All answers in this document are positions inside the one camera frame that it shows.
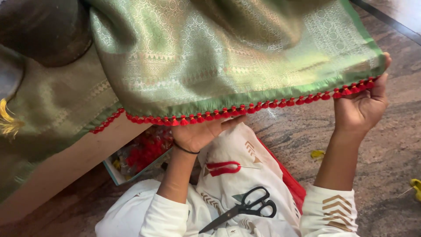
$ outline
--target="sewing needle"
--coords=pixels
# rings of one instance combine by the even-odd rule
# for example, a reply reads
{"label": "sewing needle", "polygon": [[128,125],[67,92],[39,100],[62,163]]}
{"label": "sewing needle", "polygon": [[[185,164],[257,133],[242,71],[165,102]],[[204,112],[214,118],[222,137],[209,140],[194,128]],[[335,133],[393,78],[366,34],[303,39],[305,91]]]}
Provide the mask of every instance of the sewing needle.
{"label": "sewing needle", "polygon": [[411,190],[411,189],[413,189],[413,188],[414,188],[414,187],[412,187],[412,188],[410,188],[410,189],[406,190],[403,194],[399,195],[398,197],[400,197],[400,196],[404,195],[405,193],[409,192],[409,190]]}
{"label": "sewing needle", "polygon": [[247,168],[253,168],[253,169],[260,169],[260,168],[256,168],[256,167],[250,167],[250,166],[245,166],[245,165],[238,165],[238,166],[241,166],[241,167],[247,167]]}

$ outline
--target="sleeve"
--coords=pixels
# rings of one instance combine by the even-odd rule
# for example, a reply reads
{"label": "sleeve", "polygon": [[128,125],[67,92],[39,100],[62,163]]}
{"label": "sleeve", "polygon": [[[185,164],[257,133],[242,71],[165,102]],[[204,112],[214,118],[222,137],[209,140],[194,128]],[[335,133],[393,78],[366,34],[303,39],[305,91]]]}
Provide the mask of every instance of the sleeve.
{"label": "sleeve", "polygon": [[186,233],[189,206],[155,194],[145,214],[140,237],[182,237]]}
{"label": "sleeve", "polygon": [[302,237],[358,237],[354,190],[336,191],[311,186],[300,220]]}

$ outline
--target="scissors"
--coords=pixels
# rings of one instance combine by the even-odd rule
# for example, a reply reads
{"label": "scissors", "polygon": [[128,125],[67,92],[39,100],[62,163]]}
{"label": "scissors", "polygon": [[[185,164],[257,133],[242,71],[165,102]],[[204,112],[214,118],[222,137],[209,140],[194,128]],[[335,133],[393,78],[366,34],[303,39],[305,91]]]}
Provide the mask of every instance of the scissors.
{"label": "scissors", "polygon": [[[263,189],[266,192],[266,194],[263,197],[254,201],[253,203],[246,204],[245,201],[246,201],[247,196],[250,195],[252,192],[259,189]],[[209,225],[207,225],[205,228],[199,231],[199,234],[210,231],[211,229],[221,225],[225,221],[228,221],[229,219],[235,217],[238,214],[256,215],[256,216],[261,216],[261,217],[273,218],[276,215],[276,205],[272,200],[265,201],[266,199],[269,198],[269,196],[270,194],[267,191],[267,189],[265,189],[262,186],[251,189],[244,195],[244,197],[242,197],[240,205],[236,204],[235,207],[231,208],[229,211],[225,212],[224,214],[222,214],[221,216],[213,220]],[[256,206],[259,203],[262,204],[262,206],[259,209],[250,210],[252,207]],[[263,215],[261,211],[263,208],[267,206],[272,207],[272,214],[266,216],[266,215]]]}

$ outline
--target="white kurta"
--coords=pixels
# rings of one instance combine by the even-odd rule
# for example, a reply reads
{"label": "white kurta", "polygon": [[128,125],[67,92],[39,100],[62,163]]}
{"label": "white kurta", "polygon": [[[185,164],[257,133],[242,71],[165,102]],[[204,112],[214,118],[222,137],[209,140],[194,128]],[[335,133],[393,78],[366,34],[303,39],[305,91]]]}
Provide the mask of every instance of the white kurta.
{"label": "white kurta", "polygon": [[[251,128],[241,123],[224,131],[200,151],[202,171],[197,186],[189,185],[187,203],[156,194],[160,182],[144,180],[124,193],[96,225],[98,237],[357,237],[354,191],[311,186],[296,208],[277,162],[260,144]],[[236,173],[218,174],[206,164],[235,161]],[[274,218],[240,214],[214,230],[198,234],[219,215],[241,203],[242,194],[263,186],[277,206]],[[251,201],[263,196],[258,191]],[[263,209],[270,215],[271,209]]]}

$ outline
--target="forearm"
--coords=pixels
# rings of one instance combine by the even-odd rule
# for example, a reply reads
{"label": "forearm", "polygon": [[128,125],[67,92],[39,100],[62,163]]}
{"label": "forearm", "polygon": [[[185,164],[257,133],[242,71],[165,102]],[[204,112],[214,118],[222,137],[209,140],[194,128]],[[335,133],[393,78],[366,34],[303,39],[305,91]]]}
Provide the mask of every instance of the forearm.
{"label": "forearm", "polygon": [[364,134],[334,131],[314,186],[351,191],[357,168],[358,148]]}
{"label": "forearm", "polygon": [[174,147],[164,179],[157,194],[174,202],[186,203],[189,179],[196,155],[188,154]]}

